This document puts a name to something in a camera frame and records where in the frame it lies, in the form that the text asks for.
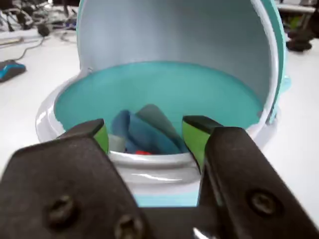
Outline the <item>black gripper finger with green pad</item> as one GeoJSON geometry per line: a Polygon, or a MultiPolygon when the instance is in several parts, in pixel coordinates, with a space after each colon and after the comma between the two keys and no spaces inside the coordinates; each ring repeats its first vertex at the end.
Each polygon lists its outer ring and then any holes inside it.
{"type": "Polygon", "coordinates": [[[316,239],[318,229],[240,127],[184,116],[182,133],[202,172],[198,203],[215,204],[222,239],[316,239]]]}
{"type": "Polygon", "coordinates": [[[0,182],[3,239],[147,239],[149,224],[105,150],[104,121],[16,151],[0,182]]]}

